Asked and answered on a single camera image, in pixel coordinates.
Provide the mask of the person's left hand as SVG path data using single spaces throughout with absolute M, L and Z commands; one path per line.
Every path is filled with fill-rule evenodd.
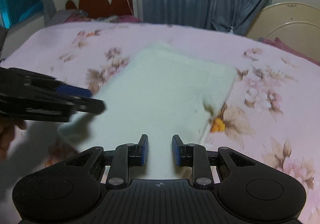
M 0 139 L 0 156 L 1 161 L 6 159 L 7 153 L 11 142 L 15 138 L 15 128 L 18 127 L 20 130 L 26 129 L 26 123 L 24 120 L 14 118 L 1 118 L 1 139 Z

